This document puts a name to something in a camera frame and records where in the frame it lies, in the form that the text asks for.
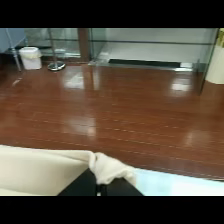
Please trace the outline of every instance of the glossy floor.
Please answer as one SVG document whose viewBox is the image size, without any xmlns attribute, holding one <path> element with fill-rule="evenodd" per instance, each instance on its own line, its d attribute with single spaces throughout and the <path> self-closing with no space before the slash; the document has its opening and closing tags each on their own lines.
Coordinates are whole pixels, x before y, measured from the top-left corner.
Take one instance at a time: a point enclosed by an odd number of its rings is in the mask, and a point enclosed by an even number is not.
<svg viewBox="0 0 224 224">
<path fill-rule="evenodd" d="M 104 152 L 135 167 L 224 177 L 224 87 L 190 72 L 67 66 L 0 72 L 0 144 Z"/>
</svg>

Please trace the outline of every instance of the white bucket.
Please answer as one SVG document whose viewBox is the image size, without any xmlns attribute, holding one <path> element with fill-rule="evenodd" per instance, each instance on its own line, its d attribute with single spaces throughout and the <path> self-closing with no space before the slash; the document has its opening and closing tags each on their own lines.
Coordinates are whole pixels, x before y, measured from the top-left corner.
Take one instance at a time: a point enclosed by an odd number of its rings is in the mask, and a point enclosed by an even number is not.
<svg viewBox="0 0 224 224">
<path fill-rule="evenodd" d="M 19 50 L 23 66 L 26 70 L 40 69 L 41 64 L 41 53 L 37 47 L 24 47 Z"/>
</svg>

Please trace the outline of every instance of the brown wooden floor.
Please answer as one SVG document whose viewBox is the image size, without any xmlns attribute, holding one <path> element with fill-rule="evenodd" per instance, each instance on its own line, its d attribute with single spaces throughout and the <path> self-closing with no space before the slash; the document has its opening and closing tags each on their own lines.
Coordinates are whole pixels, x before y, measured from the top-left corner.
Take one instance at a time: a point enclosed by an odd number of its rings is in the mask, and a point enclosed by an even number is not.
<svg viewBox="0 0 224 224">
<path fill-rule="evenodd" d="M 0 72 L 0 144 L 104 152 L 130 165 L 224 177 L 224 87 L 189 72 L 67 66 Z"/>
</svg>

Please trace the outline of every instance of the beige cloth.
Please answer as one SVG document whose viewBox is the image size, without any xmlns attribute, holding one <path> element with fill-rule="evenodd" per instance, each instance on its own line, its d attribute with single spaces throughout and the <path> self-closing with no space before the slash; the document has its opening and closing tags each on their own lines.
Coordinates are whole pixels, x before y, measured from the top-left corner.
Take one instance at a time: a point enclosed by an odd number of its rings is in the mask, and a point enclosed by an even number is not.
<svg viewBox="0 0 224 224">
<path fill-rule="evenodd" d="M 0 145 L 0 195 L 57 195 L 88 167 L 98 184 L 136 184 L 133 167 L 102 153 Z"/>
</svg>

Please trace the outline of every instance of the round metal base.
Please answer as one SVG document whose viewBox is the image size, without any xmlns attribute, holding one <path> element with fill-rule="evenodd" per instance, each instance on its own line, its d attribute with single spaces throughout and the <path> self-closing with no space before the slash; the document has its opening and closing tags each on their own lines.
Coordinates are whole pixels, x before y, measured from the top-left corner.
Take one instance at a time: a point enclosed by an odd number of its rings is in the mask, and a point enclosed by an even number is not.
<svg viewBox="0 0 224 224">
<path fill-rule="evenodd" d="M 48 69 L 51 71 L 59 71 L 65 67 L 65 63 L 62 61 L 57 61 L 56 63 L 52 62 L 48 65 Z"/>
</svg>

